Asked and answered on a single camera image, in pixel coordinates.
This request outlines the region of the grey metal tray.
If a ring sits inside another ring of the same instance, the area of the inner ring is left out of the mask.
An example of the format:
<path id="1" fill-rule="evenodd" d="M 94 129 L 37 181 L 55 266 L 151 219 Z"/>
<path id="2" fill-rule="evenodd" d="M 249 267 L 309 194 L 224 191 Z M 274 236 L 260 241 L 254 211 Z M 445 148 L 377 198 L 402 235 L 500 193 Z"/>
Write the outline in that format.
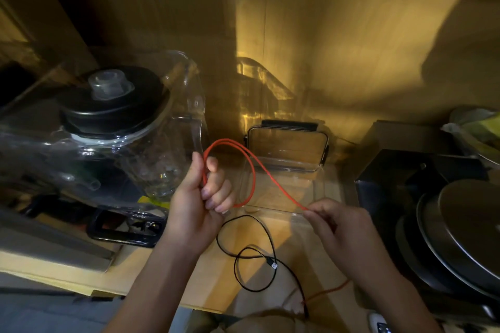
<path id="1" fill-rule="evenodd" d="M 105 272 L 121 248 L 92 240 L 78 227 L 52 217 L 38 220 L 0 205 L 0 253 Z"/>

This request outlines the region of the plastic bag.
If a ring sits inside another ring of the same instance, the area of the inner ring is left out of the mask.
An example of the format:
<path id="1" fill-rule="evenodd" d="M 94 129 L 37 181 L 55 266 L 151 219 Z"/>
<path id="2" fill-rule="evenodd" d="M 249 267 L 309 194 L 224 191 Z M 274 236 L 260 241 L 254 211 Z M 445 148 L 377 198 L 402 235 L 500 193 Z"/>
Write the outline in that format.
<path id="1" fill-rule="evenodd" d="M 479 159 L 488 169 L 500 171 L 500 110 L 455 108 L 441 130 L 453 136 L 464 156 Z"/>

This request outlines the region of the clear plastic container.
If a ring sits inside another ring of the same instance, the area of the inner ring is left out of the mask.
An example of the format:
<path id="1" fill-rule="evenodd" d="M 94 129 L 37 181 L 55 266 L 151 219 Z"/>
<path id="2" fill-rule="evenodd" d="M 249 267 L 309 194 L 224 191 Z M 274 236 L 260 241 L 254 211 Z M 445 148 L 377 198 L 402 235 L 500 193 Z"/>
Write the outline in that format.
<path id="1" fill-rule="evenodd" d="M 248 129 L 244 144 L 257 159 L 243 158 L 238 202 L 242 212 L 303 222 L 304 207 L 324 197 L 323 166 L 329 136 L 318 123 L 263 120 Z"/>

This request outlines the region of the black box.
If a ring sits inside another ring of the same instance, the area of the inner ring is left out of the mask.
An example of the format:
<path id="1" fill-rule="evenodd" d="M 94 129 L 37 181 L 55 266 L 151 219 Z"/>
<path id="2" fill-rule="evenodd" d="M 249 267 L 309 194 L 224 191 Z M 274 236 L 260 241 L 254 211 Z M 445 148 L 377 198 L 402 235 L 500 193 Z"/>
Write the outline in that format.
<path id="1" fill-rule="evenodd" d="M 366 209 L 397 267 L 405 262 L 398 249 L 396 225 L 416 210 L 420 198 L 458 180 L 489 181 L 480 160 L 440 153 L 384 149 L 355 176 L 358 205 Z"/>

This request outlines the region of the black blender lid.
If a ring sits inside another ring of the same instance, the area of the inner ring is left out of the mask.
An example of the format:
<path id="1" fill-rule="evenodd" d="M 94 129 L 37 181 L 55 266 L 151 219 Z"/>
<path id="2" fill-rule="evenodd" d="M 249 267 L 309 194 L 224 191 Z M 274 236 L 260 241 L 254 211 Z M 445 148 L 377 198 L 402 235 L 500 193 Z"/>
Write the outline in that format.
<path id="1" fill-rule="evenodd" d="M 122 72 L 134 87 L 130 92 L 99 100 L 90 88 L 74 87 L 57 96 L 60 121 L 64 129 L 86 139 L 125 136 L 147 127 L 163 110 L 170 91 L 152 70 L 139 66 L 116 66 L 89 72 L 89 80 L 102 72 Z"/>

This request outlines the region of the person's left hand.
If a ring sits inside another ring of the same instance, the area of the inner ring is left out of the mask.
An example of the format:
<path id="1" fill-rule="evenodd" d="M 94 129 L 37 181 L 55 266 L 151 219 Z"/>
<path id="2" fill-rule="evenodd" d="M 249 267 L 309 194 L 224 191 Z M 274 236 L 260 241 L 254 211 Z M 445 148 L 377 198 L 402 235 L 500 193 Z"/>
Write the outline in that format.
<path id="1" fill-rule="evenodd" d="M 166 229 L 161 238 L 169 247 L 194 257 L 199 257 L 210 246 L 222 227 L 224 215 L 217 214 L 215 207 L 223 202 L 236 200 L 233 185 L 232 193 L 225 201 L 202 200 L 201 189 L 208 179 L 228 179 L 216 158 L 208 157 L 203 161 L 204 176 L 200 186 L 195 190 L 187 190 L 185 175 L 176 189 L 171 200 Z"/>

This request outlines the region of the clear lid cap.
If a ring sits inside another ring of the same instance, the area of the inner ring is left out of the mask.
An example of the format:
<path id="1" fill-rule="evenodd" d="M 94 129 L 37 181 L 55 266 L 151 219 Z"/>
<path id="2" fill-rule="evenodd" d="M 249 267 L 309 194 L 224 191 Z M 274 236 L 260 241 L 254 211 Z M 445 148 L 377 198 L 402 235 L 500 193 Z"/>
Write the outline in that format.
<path id="1" fill-rule="evenodd" d="M 134 84 L 119 69 L 100 70 L 88 77 L 91 96 L 97 101 L 109 101 L 134 91 Z"/>

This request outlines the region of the clear glass blender jar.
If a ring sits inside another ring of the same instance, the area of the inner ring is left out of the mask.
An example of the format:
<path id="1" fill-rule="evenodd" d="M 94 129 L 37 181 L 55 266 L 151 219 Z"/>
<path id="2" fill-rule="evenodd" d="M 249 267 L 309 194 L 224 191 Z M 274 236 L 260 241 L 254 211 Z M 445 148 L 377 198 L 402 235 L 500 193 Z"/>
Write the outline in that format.
<path id="1" fill-rule="evenodd" d="M 152 70 L 170 91 L 147 127 L 125 136 L 86 139 L 61 124 L 56 97 L 90 88 L 84 74 L 116 66 Z M 0 171 L 106 209 L 154 210 L 184 178 L 192 152 L 205 146 L 205 95 L 197 63 L 174 50 L 94 47 L 58 62 L 20 48 L 0 60 Z"/>

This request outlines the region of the white device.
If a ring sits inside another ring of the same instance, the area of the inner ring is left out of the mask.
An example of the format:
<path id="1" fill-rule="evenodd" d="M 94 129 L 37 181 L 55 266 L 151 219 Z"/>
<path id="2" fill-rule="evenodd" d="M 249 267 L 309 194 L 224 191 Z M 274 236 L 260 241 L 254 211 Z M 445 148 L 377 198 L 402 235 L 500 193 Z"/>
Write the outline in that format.
<path id="1" fill-rule="evenodd" d="M 371 333 L 392 333 L 386 320 L 379 313 L 376 312 L 369 313 L 368 324 Z"/>

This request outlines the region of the person's left forearm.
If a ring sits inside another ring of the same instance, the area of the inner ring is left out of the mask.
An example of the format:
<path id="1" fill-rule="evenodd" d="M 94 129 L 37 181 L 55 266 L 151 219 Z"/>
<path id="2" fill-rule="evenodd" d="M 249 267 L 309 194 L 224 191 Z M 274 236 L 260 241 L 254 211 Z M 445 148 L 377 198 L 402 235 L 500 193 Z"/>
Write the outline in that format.
<path id="1" fill-rule="evenodd" d="M 164 235 L 102 333 L 168 333 L 205 249 L 199 237 Z"/>

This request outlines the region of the person's right hand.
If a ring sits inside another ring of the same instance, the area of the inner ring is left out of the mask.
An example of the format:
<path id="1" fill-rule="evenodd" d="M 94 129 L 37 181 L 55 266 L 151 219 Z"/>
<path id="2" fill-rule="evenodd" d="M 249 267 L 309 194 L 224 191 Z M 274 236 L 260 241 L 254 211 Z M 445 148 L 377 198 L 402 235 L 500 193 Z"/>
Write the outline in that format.
<path id="1" fill-rule="evenodd" d="M 336 245 L 323 245 L 323 248 L 346 276 L 349 277 L 364 267 L 375 267 L 383 262 L 391 263 L 365 209 L 323 198 L 307 206 L 303 216 L 304 213 L 326 215 L 336 223 Z"/>

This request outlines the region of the person's right forearm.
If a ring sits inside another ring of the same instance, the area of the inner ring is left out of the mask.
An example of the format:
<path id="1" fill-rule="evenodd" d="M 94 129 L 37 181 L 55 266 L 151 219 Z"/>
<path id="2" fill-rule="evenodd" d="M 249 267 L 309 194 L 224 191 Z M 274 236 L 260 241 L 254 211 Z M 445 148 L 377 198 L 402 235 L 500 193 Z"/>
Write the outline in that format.
<path id="1" fill-rule="evenodd" d="M 395 333 L 442 333 L 414 285 L 392 263 L 364 267 L 349 277 L 372 299 Z"/>

